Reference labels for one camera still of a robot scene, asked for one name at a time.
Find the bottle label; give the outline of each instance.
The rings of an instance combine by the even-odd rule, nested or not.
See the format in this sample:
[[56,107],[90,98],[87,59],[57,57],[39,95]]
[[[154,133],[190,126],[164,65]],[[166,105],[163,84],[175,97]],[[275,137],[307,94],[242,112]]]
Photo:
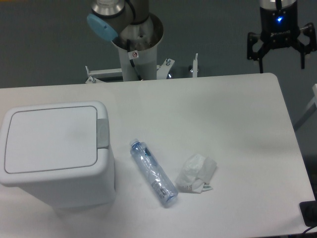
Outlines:
[[155,192],[159,195],[159,197],[165,198],[165,196],[167,195],[165,188],[162,186],[162,184],[158,181],[154,181],[152,183],[152,187],[154,188]]

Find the light blue cap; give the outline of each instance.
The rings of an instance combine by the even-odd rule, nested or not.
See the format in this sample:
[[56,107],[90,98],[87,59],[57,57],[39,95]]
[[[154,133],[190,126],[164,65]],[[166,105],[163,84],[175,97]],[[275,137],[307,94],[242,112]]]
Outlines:
[[112,41],[118,36],[118,33],[108,23],[91,13],[87,16],[87,22],[90,28],[106,41]]

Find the gray floor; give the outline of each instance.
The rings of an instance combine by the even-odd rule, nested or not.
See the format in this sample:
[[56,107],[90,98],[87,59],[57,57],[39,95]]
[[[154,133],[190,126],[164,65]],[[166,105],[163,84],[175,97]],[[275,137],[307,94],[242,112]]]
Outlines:
[[[299,25],[317,26],[317,1],[299,0]],[[158,63],[176,60],[174,77],[188,77],[199,53],[199,76],[259,72],[246,59],[250,31],[261,31],[256,0],[150,0],[151,12],[164,24]],[[0,88],[81,84],[90,70],[119,68],[116,49],[86,23],[90,1],[0,1]],[[264,71],[278,79],[291,120],[313,97],[317,53],[301,70],[295,50],[280,49],[264,58]],[[297,132],[305,161],[317,174],[317,113]]]

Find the black device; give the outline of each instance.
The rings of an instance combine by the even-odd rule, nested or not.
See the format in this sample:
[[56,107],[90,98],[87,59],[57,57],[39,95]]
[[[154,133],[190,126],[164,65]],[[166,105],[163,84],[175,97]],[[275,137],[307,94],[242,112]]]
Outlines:
[[[301,54],[301,67],[305,68],[305,55],[317,50],[316,32],[312,23],[299,28],[297,20],[297,0],[260,0],[262,32],[249,32],[247,58],[259,61],[260,73],[263,73],[263,57],[270,51],[293,47]],[[310,42],[304,45],[298,40],[303,33]],[[261,48],[253,51],[253,45],[259,40]]]

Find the bottle cap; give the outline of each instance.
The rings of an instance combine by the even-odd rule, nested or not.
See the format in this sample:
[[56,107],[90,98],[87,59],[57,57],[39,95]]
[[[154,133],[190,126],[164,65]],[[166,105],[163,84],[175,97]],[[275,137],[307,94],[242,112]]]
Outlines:
[[137,142],[139,142],[139,140],[138,139],[133,139],[133,140],[131,140],[130,141],[130,146],[132,147],[135,143],[137,143]]

